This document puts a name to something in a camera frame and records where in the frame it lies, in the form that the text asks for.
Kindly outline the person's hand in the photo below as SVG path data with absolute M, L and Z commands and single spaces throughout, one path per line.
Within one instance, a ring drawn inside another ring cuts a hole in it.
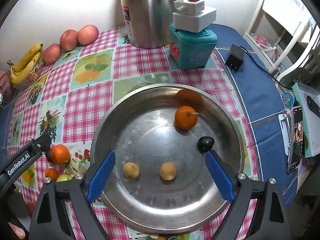
M 29 209 L 27 204 L 23 199 L 17 199 L 16 202 L 10 202 L 9 206 L 15 217 L 28 232 L 31 224 L 32 211 Z M 11 222 L 8 222 L 8 224 L 19 239 L 25 239 L 26 232 L 23 228 Z

